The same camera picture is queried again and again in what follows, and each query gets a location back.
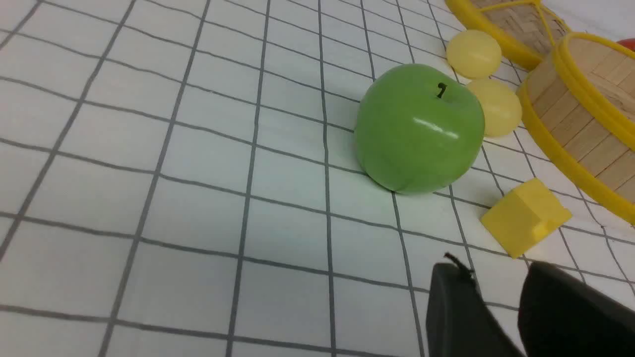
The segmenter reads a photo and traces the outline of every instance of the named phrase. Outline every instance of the yellow block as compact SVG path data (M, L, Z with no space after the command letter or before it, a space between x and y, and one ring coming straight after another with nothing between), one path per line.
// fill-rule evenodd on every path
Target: yellow block
M571 218L537 178L517 186L481 217L505 251L518 258Z

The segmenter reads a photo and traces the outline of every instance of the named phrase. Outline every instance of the apple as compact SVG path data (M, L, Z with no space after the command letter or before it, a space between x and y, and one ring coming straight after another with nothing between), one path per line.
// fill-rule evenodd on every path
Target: apple
M358 111L360 165L385 188L432 192L472 165L483 142L483 110L467 88L421 64L379 77Z

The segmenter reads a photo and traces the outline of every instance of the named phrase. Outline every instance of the wooden basket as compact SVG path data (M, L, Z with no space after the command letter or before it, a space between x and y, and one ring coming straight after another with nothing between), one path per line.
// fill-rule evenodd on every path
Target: wooden basket
M446 0L468 29L489 33L505 57L534 69L571 30L541 0Z
M569 33L518 94L525 126L553 163L635 224L635 53Z

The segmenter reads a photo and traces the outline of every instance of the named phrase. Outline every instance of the yellow plastic ball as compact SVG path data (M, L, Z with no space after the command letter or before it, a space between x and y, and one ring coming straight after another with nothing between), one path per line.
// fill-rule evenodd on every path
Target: yellow plastic ball
M483 78L470 82L467 89L481 102L486 137L502 137L518 126L523 108L507 85L495 79Z
M467 30L450 40L446 56L461 76L479 79L496 72L503 55L494 37L483 31Z

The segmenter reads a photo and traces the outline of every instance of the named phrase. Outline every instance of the white surface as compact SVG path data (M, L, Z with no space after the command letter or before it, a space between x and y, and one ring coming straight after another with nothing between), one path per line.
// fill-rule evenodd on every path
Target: white surface
M3 353L420 356L445 252L519 347L530 261L635 307L635 230L522 127L487 139L452 190L393 202L361 172L352 131L373 79L413 60L455 75L443 46L463 27L430 1L323 0L319 15L271 0L268 19L264 0L0 5ZM595 20L600 3L549 3L627 37L627 0ZM504 60L495 76L516 89L526 73ZM574 218L512 260L479 218L534 175Z

